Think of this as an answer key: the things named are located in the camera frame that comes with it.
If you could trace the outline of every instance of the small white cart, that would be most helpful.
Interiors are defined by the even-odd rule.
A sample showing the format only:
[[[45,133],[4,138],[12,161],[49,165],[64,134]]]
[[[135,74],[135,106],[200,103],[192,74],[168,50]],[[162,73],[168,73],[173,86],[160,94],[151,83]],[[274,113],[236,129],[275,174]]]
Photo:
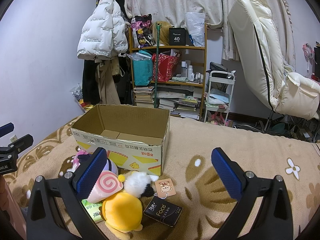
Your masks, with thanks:
[[[231,79],[227,79],[227,78],[213,77],[213,75],[215,75],[217,73],[231,75],[232,78]],[[209,91],[208,91],[207,100],[206,100],[206,103],[205,103],[204,122],[207,119],[207,112],[208,111],[215,111],[215,112],[222,112],[222,113],[226,113],[227,114],[227,116],[225,118],[225,122],[224,122],[224,125],[226,125],[226,121],[227,121],[228,114],[229,114],[229,111],[230,111],[231,98],[232,98],[232,94],[233,94],[233,87],[235,85],[235,81],[236,81],[236,77],[235,77],[234,73],[224,72],[224,71],[215,71],[215,70],[210,72],[210,75],[209,75]],[[213,105],[209,104],[209,96],[210,96],[210,90],[211,90],[211,83],[212,82],[214,82],[214,83],[222,83],[222,84],[227,84],[228,86],[229,85],[232,86],[231,94],[229,95],[229,104],[228,104],[228,108],[227,109],[221,109],[219,107],[216,107],[216,106],[213,106]]]

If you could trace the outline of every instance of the bookshelf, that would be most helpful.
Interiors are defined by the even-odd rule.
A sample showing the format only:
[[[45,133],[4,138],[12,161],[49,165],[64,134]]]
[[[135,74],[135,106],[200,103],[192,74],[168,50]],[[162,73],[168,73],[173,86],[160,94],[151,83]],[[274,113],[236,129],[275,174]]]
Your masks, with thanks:
[[[204,51],[204,60],[203,63],[194,63],[191,61],[191,64],[193,66],[202,66],[202,73],[204,75],[204,80],[202,84],[197,84],[197,83],[188,83],[188,82],[177,82],[177,81],[167,81],[167,82],[158,82],[158,84],[167,84],[167,85],[187,85],[187,86],[194,86],[194,87],[199,87],[202,88],[202,97],[201,97],[201,104],[200,104],[200,113],[199,113],[199,121],[201,121],[202,117],[202,109],[204,107],[204,88],[205,88],[205,74],[206,74],[206,66],[207,66],[207,24],[204,26],[204,42],[205,45],[204,47],[195,47],[195,46],[160,46],[159,47],[159,52],[169,49],[179,49],[179,50],[184,50],[184,49],[190,49],[190,50],[200,50]],[[129,48],[130,48],[130,53],[133,53],[135,51],[140,50],[139,48],[134,48],[133,44],[133,36],[132,36],[132,28],[129,28]],[[156,51],[156,46],[152,47],[144,47],[142,49],[148,49],[148,50],[154,50]],[[131,61],[131,75],[132,75],[132,87],[134,88],[134,75],[133,75],[133,64]]]

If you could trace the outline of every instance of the black storage box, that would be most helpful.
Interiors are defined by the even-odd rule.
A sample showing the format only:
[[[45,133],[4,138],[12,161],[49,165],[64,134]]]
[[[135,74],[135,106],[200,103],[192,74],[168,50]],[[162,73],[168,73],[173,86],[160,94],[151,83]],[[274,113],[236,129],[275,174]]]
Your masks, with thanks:
[[[315,76],[320,78],[320,48],[315,47]]]
[[[186,45],[185,28],[169,28],[169,45],[170,46]]]

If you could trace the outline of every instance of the chair base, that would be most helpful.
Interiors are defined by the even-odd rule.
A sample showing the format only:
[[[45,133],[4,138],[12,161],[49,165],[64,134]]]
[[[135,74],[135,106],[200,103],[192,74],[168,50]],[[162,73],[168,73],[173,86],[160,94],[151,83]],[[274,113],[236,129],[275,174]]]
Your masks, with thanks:
[[[248,124],[248,123],[241,123],[241,124],[235,125],[234,128],[244,129],[244,130],[248,130],[248,131],[252,131],[252,132],[266,133],[266,134],[275,135],[275,136],[283,136],[283,135],[281,135],[280,133],[277,133],[277,132],[264,131],[263,129],[258,128],[256,126],[253,126],[253,125]]]
[[[262,128],[258,128],[248,123],[241,123],[241,124],[235,125],[234,128],[244,129],[252,132],[261,132],[261,133],[266,133],[266,134],[275,135],[275,136],[283,136],[280,133],[269,131],[273,113],[274,112],[271,111],[270,116],[267,119],[266,125],[263,125],[263,122],[259,121]]]

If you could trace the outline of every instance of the white wall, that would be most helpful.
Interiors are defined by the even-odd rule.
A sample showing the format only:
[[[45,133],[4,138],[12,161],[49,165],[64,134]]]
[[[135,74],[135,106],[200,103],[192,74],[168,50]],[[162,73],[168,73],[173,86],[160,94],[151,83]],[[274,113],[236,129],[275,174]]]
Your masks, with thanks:
[[[14,0],[0,21],[0,126],[34,145],[82,114],[69,90],[82,82],[81,29],[95,0]]]
[[[296,71],[310,77],[312,72],[307,72],[302,46],[309,43],[313,48],[316,46],[316,41],[320,42],[320,23],[305,0],[288,0],[288,3],[296,49]]]
[[[315,46],[320,42],[320,23],[305,0],[287,0],[292,19],[294,45],[296,49],[296,71],[303,76],[307,73],[307,62],[302,51],[305,43]],[[240,62],[222,60],[222,33],[208,32],[207,69],[211,61],[223,64],[229,71],[236,70],[231,112],[267,118],[270,110],[248,89]]]

